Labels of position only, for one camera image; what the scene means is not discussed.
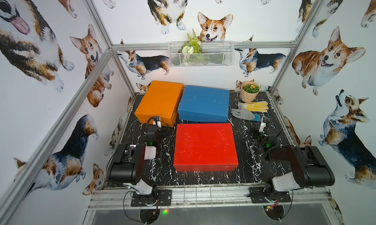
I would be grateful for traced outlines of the orange shoebox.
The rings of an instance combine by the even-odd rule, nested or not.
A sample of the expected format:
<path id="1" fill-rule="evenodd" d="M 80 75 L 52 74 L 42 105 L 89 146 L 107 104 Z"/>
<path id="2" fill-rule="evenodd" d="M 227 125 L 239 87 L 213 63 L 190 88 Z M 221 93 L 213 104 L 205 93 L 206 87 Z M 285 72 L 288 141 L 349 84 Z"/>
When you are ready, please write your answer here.
<path id="1" fill-rule="evenodd" d="M 159 116 L 163 126 L 173 127 L 183 91 L 184 86 L 181 83 L 152 81 L 135 111 L 135 116 L 144 124 L 149 118 Z"/>

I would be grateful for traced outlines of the red shoebox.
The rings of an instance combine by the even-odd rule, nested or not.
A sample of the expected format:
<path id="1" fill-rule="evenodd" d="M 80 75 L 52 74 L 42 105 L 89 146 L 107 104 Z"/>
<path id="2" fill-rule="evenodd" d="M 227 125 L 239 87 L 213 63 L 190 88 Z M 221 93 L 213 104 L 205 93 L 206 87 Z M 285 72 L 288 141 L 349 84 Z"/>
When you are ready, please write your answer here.
<path id="1" fill-rule="evenodd" d="M 173 162 L 177 172 L 233 171 L 238 165 L 230 123 L 177 125 Z"/>

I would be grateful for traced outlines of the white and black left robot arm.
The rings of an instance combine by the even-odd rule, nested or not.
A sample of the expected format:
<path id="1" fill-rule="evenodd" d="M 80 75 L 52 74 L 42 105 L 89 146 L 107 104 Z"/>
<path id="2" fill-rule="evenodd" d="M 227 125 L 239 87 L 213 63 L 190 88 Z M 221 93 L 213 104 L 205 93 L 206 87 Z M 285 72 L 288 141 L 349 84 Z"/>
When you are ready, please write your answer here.
<path id="1" fill-rule="evenodd" d="M 144 174 L 145 161 L 157 156 L 161 142 L 161 128 L 158 125 L 146 127 L 146 143 L 118 145 L 106 170 L 107 180 L 116 185 L 127 186 L 144 198 L 157 198 L 154 183 Z"/>

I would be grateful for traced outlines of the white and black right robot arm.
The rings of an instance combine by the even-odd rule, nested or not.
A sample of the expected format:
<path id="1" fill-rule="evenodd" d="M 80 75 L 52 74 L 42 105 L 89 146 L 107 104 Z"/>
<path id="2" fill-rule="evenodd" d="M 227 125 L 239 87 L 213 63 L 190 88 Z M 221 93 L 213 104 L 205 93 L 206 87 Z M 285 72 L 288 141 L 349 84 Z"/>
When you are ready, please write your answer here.
<path id="1" fill-rule="evenodd" d="M 277 146 L 279 133 L 269 132 L 266 127 L 262 132 L 252 128 L 250 134 L 256 139 L 266 161 L 287 162 L 291 167 L 289 173 L 269 178 L 265 183 L 264 194 L 334 185 L 334 173 L 317 147 Z"/>

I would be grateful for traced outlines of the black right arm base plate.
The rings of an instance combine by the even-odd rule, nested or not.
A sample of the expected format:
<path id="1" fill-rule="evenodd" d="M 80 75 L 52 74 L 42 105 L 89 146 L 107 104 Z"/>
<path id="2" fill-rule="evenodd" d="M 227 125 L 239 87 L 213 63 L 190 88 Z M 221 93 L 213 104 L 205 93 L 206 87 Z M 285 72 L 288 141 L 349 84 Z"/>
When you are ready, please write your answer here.
<path id="1" fill-rule="evenodd" d="M 291 202 L 291 196 L 288 192 L 267 192 L 264 187 L 249 187 L 248 197 L 252 203 Z"/>

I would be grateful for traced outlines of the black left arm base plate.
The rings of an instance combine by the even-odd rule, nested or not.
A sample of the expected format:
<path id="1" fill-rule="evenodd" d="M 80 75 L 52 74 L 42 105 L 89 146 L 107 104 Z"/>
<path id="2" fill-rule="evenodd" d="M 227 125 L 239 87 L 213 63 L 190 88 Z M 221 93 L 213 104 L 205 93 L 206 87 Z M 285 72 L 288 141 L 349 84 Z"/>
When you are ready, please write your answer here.
<path id="1" fill-rule="evenodd" d="M 153 191 L 150 195 L 138 195 L 132 196 L 132 207 L 145 207 L 145 206 L 170 206 L 172 199 L 171 190 L 157 190 Z"/>

